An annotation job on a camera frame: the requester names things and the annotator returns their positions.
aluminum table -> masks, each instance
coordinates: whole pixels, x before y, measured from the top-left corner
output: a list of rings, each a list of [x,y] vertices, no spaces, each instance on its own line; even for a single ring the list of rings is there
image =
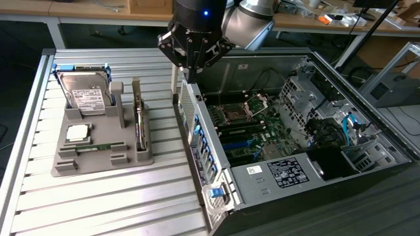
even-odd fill
[[[2,236],[207,235],[172,108],[171,63],[158,49],[44,51],[0,190]],[[155,163],[87,175],[51,176],[66,98],[51,66],[103,65],[123,81],[142,77]]]

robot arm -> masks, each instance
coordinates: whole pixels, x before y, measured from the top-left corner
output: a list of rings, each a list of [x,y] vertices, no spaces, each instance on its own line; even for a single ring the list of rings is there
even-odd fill
[[[274,0],[244,0],[234,7],[231,0],[175,0],[174,19],[158,46],[183,68],[188,83],[196,82],[196,73],[215,64],[234,44],[248,50],[260,47],[274,26],[272,4]]]

barcode sticker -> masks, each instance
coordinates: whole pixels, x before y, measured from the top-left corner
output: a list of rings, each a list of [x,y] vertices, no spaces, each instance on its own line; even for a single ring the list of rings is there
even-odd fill
[[[72,93],[80,111],[98,111],[106,109],[100,89],[72,90]]]
[[[247,171],[248,171],[248,174],[250,174],[250,175],[254,175],[254,174],[256,174],[256,173],[262,173],[262,172],[263,172],[260,166],[251,166],[251,167],[247,167]]]

warning label sticker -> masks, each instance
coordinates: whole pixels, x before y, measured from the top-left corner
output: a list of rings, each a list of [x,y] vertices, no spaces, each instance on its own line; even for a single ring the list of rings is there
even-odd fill
[[[78,107],[82,111],[104,110],[104,99],[100,89],[72,90]]]
[[[254,174],[256,174],[256,173],[262,173],[262,172],[263,172],[260,166],[251,166],[251,167],[247,167],[247,171],[248,171],[248,174],[250,174],[250,175],[254,175]]]
[[[280,188],[287,188],[310,181],[296,158],[271,162],[267,165]]]

slotted aluminum surface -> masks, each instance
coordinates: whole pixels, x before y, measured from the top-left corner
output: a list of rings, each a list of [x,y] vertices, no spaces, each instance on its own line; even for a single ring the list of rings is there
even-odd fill
[[[58,51],[59,65],[103,65],[123,81],[123,102],[132,103],[131,79],[142,78],[150,107],[155,163],[87,175],[51,176],[66,99],[50,77],[34,147],[23,178],[11,234],[207,235],[171,103],[171,63],[158,49]]]

